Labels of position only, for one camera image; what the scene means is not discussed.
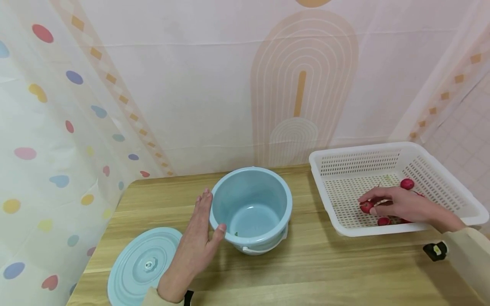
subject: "light blue lid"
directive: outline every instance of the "light blue lid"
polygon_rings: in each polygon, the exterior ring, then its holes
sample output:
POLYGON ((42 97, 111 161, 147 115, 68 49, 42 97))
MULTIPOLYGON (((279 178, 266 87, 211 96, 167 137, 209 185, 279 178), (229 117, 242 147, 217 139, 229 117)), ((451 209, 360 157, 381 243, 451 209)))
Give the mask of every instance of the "light blue lid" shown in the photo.
POLYGON ((107 282, 112 306, 139 306, 148 288, 157 287, 168 269, 182 234, 158 227, 134 238, 119 254, 107 282))

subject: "radish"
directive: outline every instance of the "radish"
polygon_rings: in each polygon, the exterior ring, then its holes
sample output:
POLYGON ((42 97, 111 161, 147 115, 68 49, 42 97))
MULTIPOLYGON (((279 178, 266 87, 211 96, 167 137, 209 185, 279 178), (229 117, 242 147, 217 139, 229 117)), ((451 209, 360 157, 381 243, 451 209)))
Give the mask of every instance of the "radish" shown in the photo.
POLYGON ((410 190, 415 186, 415 183, 411 179, 403 179, 400 182, 400 187, 406 190, 410 190))
POLYGON ((363 211, 363 213, 369 213, 369 211, 373 207, 374 207, 374 204, 371 201, 365 201, 365 202, 359 203, 359 208, 363 211))
POLYGON ((390 225, 392 221, 388 217, 381 217, 378 219, 378 225, 383 226, 383 225, 390 225))

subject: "polka dot curtain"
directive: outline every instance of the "polka dot curtain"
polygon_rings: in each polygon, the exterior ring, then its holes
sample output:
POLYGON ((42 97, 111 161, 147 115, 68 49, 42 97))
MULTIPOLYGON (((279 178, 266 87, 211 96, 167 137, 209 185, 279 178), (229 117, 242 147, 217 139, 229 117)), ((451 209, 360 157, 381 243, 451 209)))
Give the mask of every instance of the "polka dot curtain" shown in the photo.
POLYGON ((52 27, 2 9, 0 304, 64 305, 127 185, 165 175, 127 141, 52 27))

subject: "beige sleeve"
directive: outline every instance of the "beige sleeve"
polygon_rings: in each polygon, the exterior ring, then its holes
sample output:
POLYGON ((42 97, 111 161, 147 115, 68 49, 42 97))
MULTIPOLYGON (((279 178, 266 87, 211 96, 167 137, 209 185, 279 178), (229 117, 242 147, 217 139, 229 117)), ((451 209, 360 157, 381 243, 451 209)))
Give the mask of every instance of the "beige sleeve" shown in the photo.
POLYGON ((490 240, 472 228, 444 233, 442 239, 452 266, 490 305, 490 240))
POLYGON ((184 301, 178 304, 167 302, 158 295, 155 288, 150 287, 141 306, 184 306, 184 301))

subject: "tabletop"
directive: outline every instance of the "tabletop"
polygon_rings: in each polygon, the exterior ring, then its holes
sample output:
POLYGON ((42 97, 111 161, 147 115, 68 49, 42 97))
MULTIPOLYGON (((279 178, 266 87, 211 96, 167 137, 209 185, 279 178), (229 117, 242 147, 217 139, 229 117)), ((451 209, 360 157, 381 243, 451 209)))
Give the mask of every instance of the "tabletop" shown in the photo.
MULTIPOLYGON (((309 165, 274 169, 291 189, 289 233, 261 256, 223 241, 192 284, 193 305, 483 305, 447 261, 422 251, 435 231, 344 237, 323 207, 309 165)), ((136 236, 155 227, 184 232, 196 197, 224 173, 132 183, 73 292, 68 306, 107 306, 114 261, 136 236)))

